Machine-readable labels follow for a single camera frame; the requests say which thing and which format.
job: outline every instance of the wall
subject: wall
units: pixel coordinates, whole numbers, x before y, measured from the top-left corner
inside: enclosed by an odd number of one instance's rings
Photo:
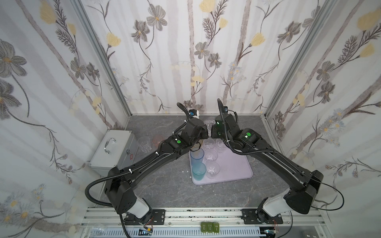
[[[318,0],[82,0],[132,113],[266,110]]]
[[[381,4],[338,1],[269,115],[287,156],[345,196],[323,211],[335,238],[379,237]],[[341,196],[322,186],[315,205]]]
[[[0,39],[0,234],[73,237],[126,117],[69,1],[1,1]]]

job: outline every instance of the blue cup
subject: blue cup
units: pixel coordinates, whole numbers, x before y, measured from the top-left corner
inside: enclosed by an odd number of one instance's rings
[[[197,181],[200,181],[207,171],[207,167],[203,163],[197,163],[192,165],[192,174],[193,178]]]
[[[192,166],[197,163],[201,163],[203,158],[204,158],[204,150],[201,148],[197,151],[190,152],[190,162]]]

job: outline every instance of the robotic arm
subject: robotic arm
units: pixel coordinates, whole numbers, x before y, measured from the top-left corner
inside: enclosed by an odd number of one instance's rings
[[[156,152],[121,170],[114,167],[107,177],[90,183],[85,189],[86,197],[90,201],[113,207],[120,215],[127,212],[134,214],[141,224],[147,224],[150,221],[152,208],[134,194],[133,188],[148,174],[188,153],[194,145],[199,144],[200,139],[208,138],[206,125],[197,118],[198,112],[187,111],[180,103],[177,105],[186,113],[187,120],[184,124],[177,128],[173,135],[162,141]],[[211,137],[221,138],[234,153],[250,155],[258,159],[286,181],[290,187],[283,193],[272,198],[265,198],[261,202],[255,214],[258,222],[268,223],[273,220],[273,217],[285,211],[294,210],[307,214],[319,191],[323,174],[317,170],[310,172],[295,164],[272,148],[254,130],[240,129],[237,114],[234,113],[234,119],[219,99],[218,105],[220,115],[215,118],[216,124],[212,126]],[[104,192],[110,203],[98,201],[89,193],[93,185],[103,181],[106,181]]]

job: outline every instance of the metal toolbox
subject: metal toolbox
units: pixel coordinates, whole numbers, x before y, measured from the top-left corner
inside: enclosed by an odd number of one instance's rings
[[[130,166],[138,150],[138,141],[132,131],[109,130],[98,146],[89,167],[106,177],[109,170]]]

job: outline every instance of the green block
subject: green block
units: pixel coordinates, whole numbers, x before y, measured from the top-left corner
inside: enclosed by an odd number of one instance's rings
[[[218,222],[213,223],[213,232],[219,233],[219,223]]]
[[[207,230],[208,232],[213,232],[213,222],[208,222],[207,223]]]
[[[207,231],[207,223],[206,222],[201,222],[201,232],[206,232]]]

